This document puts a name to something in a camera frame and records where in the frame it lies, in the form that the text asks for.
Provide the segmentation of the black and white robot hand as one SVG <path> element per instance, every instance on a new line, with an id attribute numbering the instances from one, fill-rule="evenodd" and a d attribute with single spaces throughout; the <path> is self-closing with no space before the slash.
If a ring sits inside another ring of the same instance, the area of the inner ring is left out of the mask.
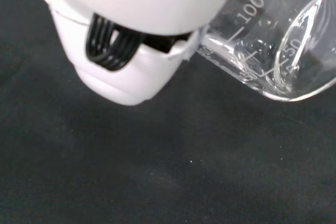
<path id="1" fill-rule="evenodd" d="M 227 0 L 44 0 L 67 59 L 93 92 L 133 106 L 189 60 Z"/>

